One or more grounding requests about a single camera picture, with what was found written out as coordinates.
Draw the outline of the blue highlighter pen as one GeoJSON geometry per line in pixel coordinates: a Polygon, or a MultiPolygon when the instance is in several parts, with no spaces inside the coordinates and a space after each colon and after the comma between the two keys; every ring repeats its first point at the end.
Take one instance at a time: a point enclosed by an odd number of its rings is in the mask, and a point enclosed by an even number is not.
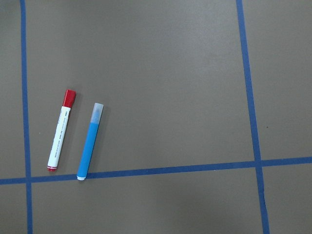
{"type": "Polygon", "coordinates": [[[99,123],[103,111],[103,104],[95,103],[90,119],[89,128],[86,135],[85,144],[82,151],[82,156],[77,172],[77,180],[83,181],[87,177],[88,169],[90,166],[93,148],[97,138],[99,123]]]}

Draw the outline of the red capped white marker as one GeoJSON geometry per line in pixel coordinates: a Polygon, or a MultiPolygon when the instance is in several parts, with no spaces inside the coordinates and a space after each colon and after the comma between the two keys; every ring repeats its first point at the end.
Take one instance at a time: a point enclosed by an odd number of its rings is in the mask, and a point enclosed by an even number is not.
{"type": "Polygon", "coordinates": [[[67,89],[64,95],[63,104],[61,106],[60,115],[58,118],[58,123],[53,139],[53,144],[47,162],[47,170],[50,172],[54,172],[58,168],[59,157],[64,141],[64,136],[66,133],[69,114],[74,104],[75,98],[76,92],[74,90],[67,89]]]}

